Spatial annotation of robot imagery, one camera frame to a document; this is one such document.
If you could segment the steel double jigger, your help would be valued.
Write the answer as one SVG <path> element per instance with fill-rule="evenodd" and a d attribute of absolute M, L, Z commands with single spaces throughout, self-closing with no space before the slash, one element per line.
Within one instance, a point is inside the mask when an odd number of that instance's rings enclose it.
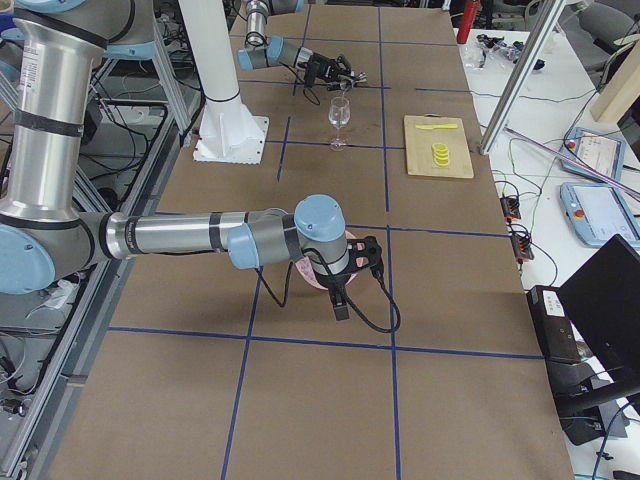
<path fill-rule="evenodd" d="M 361 73 L 355 74 L 355 75 L 343 76 L 341 78 L 341 80 L 350 80 L 350 81 L 352 81 L 355 84 L 354 88 L 356 88 L 357 86 L 359 86 L 361 84 L 365 84 L 368 81 L 368 77 L 367 77 L 367 74 L 365 72 L 361 72 Z"/>

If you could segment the clear wine glass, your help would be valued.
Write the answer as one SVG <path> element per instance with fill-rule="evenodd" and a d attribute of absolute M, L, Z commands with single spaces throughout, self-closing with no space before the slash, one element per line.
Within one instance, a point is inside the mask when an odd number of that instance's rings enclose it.
<path fill-rule="evenodd" d="M 330 148 L 333 151 L 341 151 L 346 146 L 341 131 L 349 123 L 350 112 L 350 102 L 345 96 L 337 96 L 331 100 L 328 119 L 335 129 L 335 137 L 330 142 Z"/>

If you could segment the pink plastic bowl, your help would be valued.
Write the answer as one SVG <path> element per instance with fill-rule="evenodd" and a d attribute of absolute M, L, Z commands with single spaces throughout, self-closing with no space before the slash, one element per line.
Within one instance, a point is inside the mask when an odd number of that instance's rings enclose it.
<path fill-rule="evenodd" d="M 347 239 L 355 239 L 356 237 L 349 231 L 346 230 L 345 232 L 346 238 Z M 362 266 L 364 264 L 364 260 L 359 259 L 357 260 L 357 265 L 358 266 Z M 295 267 L 297 269 L 297 271 L 299 272 L 299 274 L 301 275 L 301 277 L 312 287 L 319 289 L 319 290 L 327 290 L 327 288 L 323 285 L 321 285 L 315 276 L 315 271 L 312 268 L 311 265 L 311 261 L 310 258 L 308 257 L 303 257 L 301 260 L 297 261 L 295 263 Z M 358 276 L 357 273 L 351 274 L 349 280 L 347 281 L 347 284 L 351 283 L 356 277 Z"/>

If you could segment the yellow plastic knife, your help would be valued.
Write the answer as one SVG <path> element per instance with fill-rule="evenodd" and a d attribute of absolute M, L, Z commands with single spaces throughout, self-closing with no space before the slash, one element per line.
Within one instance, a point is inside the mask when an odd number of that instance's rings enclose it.
<path fill-rule="evenodd" d="M 418 130 L 456 130 L 459 125 L 456 123 L 441 123 L 441 124 L 416 124 L 414 127 Z"/>

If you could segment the bamboo cutting board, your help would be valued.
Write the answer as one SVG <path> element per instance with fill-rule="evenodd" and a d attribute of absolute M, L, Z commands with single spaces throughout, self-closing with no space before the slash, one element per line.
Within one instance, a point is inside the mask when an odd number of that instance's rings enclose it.
<path fill-rule="evenodd" d="M 406 169 L 411 176 L 473 179 L 460 118 L 405 115 Z"/>

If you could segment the red fire extinguisher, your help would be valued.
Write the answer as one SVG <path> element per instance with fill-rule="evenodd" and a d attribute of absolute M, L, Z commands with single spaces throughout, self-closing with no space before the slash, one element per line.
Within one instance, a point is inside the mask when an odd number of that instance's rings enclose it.
<path fill-rule="evenodd" d="M 479 0 L 467 0 L 462 14 L 462 19 L 458 26 L 458 33 L 456 35 L 456 42 L 459 45 L 467 43 L 470 31 L 474 25 L 477 12 L 479 10 Z"/>

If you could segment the black box device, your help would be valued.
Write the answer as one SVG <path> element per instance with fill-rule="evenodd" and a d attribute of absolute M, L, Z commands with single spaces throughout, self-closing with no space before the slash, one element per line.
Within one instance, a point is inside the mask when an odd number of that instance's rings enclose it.
<path fill-rule="evenodd" d="M 586 360 L 558 297 L 558 288 L 535 285 L 527 293 L 531 319 L 545 360 L 575 365 Z"/>

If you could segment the black monitor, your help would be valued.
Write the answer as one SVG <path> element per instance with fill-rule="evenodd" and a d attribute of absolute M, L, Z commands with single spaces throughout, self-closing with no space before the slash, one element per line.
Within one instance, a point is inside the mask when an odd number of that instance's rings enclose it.
<path fill-rule="evenodd" d="M 621 235 L 597 250 L 557 295 L 605 368 L 639 372 L 639 253 Z"/>

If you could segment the teach pendant far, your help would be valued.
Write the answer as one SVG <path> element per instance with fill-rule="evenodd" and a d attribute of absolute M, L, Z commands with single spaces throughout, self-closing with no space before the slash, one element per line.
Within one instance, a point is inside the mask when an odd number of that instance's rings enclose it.
<path fill-rule="evenodd" d="M 600 174 L 620 180 L 624 163 L 626 141 L 618 134 L 603 134 L 582 127 L 574 127 L 560 152 L 582 161 Z"/>

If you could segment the teach pendant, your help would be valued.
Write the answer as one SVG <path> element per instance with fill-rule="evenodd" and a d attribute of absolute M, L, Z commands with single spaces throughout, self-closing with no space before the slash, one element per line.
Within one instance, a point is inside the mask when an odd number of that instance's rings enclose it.
<path fill-rule="evenodd" d="M 618 134 L 603 134 L 582 127 L 574 127 L 560 152 L 582 161 L 600 174 L 620 180 L 624 163 L 626 141 Z"/>
<path fill-rule="evenodd" d="M 603 184 L 563 183 L 560 200 L 578 238 L 587 246 L 603 246 L 620 235 L 639 247 L 639 223 L 617 189 Z"/>

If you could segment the teach pendant near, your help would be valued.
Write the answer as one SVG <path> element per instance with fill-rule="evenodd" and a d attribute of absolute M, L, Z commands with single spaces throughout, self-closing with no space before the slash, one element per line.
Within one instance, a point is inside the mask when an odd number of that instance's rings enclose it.
<path fill-rule="evenodd" d="M 639 247 L 639 223 L 617 189 L 603 184 L 563 183 L 560 200 L 578 238 L 587 246 L 603 246 L 620 235 Z"/>

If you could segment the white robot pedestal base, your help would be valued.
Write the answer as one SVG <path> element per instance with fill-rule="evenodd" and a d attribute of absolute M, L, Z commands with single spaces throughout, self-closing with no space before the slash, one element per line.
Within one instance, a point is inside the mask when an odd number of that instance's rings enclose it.
<path fill-rule="evenodd" d="M 252 115 L 242 101 L 223 3 L 183 0 L 179 6 L 205 96 L 194 160 L 256 165 L 269 120 Z"/>

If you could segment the aluminium frame post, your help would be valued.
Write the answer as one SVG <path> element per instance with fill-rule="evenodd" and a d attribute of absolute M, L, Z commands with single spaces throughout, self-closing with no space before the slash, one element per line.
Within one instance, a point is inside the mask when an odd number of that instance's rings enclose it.
<path fill-rule="evenodd" d="M 544 1 L 538 19 L 529 33 L 523 53 L 505 85 L 505 89 L 491 116 L 479 145 L 479 153 L 488 155 L 500 131 L 506 126 L 510 111 L 529 75 L 533 71 L 547 38 L 559 20 L 566 2 L 564 0 Z"/>

